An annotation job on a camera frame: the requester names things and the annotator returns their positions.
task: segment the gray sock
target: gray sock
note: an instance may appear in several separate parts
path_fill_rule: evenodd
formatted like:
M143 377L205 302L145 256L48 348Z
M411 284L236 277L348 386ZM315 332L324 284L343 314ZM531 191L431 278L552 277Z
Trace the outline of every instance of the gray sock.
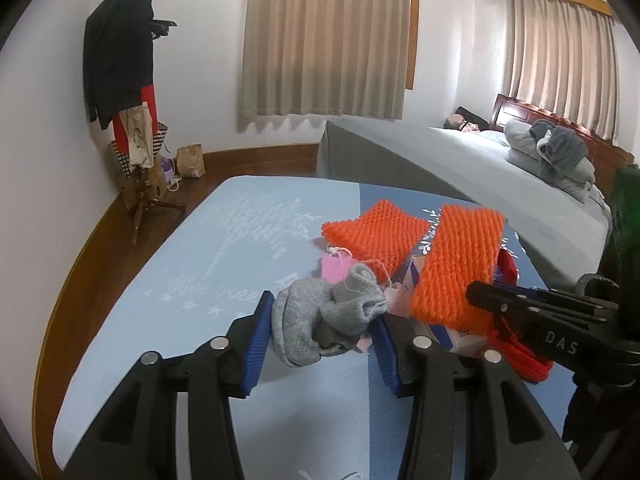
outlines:
M271 311L271 334L276 354L291 367L312 365L320 360L313 333L320 323L320 305L331 299L325 280L296 280L281 290Z
M386 299L364 264L353 266L333 287L322 279L296 280L273 303L273 347L288 366L308 366L355 348L369 323L384 312Z
M376 275L365 264L351 267L347 277L333 286L332 296L320 307L320 315L327 325L347 336L359 338L386 312L386 298Z

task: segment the beige curtain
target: beige curtain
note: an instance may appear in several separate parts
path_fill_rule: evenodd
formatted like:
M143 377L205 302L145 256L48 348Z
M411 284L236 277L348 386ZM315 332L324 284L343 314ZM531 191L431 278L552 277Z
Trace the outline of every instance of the beige curtain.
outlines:
M248 0L240 112L402 117L410 0Z
M609 16L566 0L507 0L504 92L616 133L618 64Z

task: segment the black jacket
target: black jacket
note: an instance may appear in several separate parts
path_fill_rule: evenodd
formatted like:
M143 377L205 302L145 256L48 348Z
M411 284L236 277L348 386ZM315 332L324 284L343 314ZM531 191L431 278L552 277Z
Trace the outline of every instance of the black jacket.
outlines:
M82 76L89 120L103 130L153 84L151 0L104 0L86 20Z

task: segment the blue gripper pad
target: blue gripper pad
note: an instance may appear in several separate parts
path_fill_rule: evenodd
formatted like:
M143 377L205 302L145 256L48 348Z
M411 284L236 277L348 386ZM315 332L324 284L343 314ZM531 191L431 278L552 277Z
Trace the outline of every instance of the blue gripper pad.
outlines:
M267 353L267 346L271 338L271 308L273 307L273 301L273 294L265 290L254 313L254 316L257 316L255 329L242 360L240 389L246 396L251 393L260 378L264 355Z
M383 316L376 318L369 325L369 333L376 351L378 366L382 373L382 380L391 392L396 396L400 390L400 379L398 378L398 356L396 348L391 341L391 336L386 327Z

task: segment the orange knitted fabric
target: orange knitted fabric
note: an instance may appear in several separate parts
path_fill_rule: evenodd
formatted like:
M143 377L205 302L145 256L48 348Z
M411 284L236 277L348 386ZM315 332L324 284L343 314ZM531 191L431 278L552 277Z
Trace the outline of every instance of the orange knitted fabric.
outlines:
M504 217L486 208L442 206L440 225L411 300L411 314L422 322L484 335L491 313L466 300L466 286L494 282Z
M426 220L408 215L389 200L380 200L355 220L325 222L321 232L329 243L346 247L357 260L379 260L393 276L428 229ZM370 267L380 281L386 281L380 266Z

